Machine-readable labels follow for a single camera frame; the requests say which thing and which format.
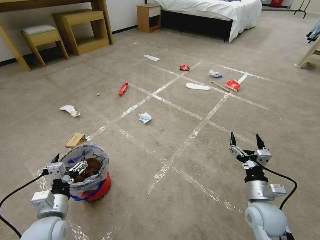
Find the red crumpled wrapper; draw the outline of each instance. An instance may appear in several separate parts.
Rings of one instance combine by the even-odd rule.
[[[189,71],[190,67],[188,65],[180,65],[180,70]]]
[[[226,85],[231,90],[237,92],[239,90],[240,84],[236,82],[235,80],[231,80],[229,82],[226,82],[224,85]]]
[[[123,92],[127,91],[127,88],[128,88],[128,83],[124,83],[121,88],[120,88],[120,91],[119,91],[119,96],[122,96]]]

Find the trash bin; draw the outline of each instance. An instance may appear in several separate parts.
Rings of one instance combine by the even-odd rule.
[[[111,185],[108,171],[109,159],[104,150],[95,143],[85,143],[68,151],[61,161],[67,167],[74,166],[81,160],[83,151],[88,167],[79,179],[75,179],[75,182],[70,184],[70,194],[76,201],[98,200],[109,191]]]

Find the wooden stick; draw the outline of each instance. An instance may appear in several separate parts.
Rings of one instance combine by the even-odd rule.
[[[225,90],[226,92],[230,92],[228,89],[226,89],[225,87],[222,87],[221,85],[219,85],[218,83],[216,83],[216,82],[211,82],[211,83],[213,83],[214,85],[217,85],[218,87],[220,87],[220,88],[222,88],[223,90]]]

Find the white cushion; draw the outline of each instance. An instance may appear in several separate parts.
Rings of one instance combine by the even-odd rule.
[[[38,33],[50,32],[53,30],[56,30],[56,28],[51,27],[49,25],[39,25],[39,26],[24,28],[22,31],[29,34],[29,35],[34,35],[34,34],[38,34]]]

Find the white wall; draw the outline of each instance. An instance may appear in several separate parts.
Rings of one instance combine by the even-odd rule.
[[[137,25],[137,4],[144,0],[106,0],[111,30],[116,31],[126,27]],[[30,9],[16,12],[0,13],[0,21],[21,53],[31,53],[20,31],[25,27],[40,24],[55,26],[51,13],[65,12],[81,8],[91,8],[89,3],[73,4],[59,7]],[[81,24],[73,27],[76,37],[92,36],[90,24]],[[43,46],[42,49],[52,47],[52,44]],[[0,38],[0,61],[14,58],[3,40]]]
[[[299,7],[301,6],[303,0],[294,0],[292,6],[290,9],[296,10],[299,9]],[[301,7],[302,10],[304,10],[304,8],[306,7],[307,3],[309,2],[309,0],[305,0],[303,6]],[[318,13],[320,14],[320,0],[311,0],[307,10],[307,12],[310,13]]]

